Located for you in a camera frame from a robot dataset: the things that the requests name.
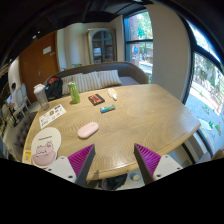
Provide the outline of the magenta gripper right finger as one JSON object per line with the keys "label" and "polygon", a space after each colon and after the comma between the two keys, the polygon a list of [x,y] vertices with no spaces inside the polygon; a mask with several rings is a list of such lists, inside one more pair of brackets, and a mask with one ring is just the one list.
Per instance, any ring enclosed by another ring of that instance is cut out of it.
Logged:
{"label": "magenta gripper right finger", "polygon": [[144,184],[147,185],[152,183],[153,174],[161,156],[137,143],[134,144],[134,155],[140,168]]}

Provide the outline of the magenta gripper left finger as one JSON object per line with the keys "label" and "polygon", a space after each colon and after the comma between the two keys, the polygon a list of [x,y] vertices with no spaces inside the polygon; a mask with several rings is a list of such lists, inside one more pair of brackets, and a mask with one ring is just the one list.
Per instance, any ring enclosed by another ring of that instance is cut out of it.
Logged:
{"label": "magenta gripper left finger", "polygon": [[81,187],[86,185],[86,178],[95,156],[95,145],[89,145],[68,157],[68,160],[76,174],[75,183]]}

